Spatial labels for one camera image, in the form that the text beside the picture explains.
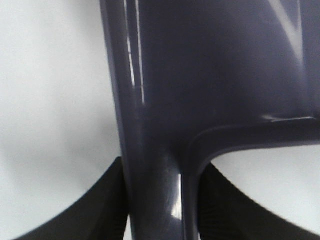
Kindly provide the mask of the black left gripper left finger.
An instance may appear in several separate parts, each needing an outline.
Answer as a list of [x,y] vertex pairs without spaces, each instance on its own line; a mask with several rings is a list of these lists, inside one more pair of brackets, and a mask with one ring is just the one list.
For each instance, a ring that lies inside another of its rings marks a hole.
[[122,159],[68,209],[21,240],[122,240],[129,215]]

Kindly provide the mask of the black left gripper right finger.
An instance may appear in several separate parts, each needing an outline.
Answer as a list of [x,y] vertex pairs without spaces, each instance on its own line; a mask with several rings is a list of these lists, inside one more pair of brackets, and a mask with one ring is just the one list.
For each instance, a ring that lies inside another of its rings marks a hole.
[[198,231],[202,240],[318,240],[268,211],[209,164],[199,182]]

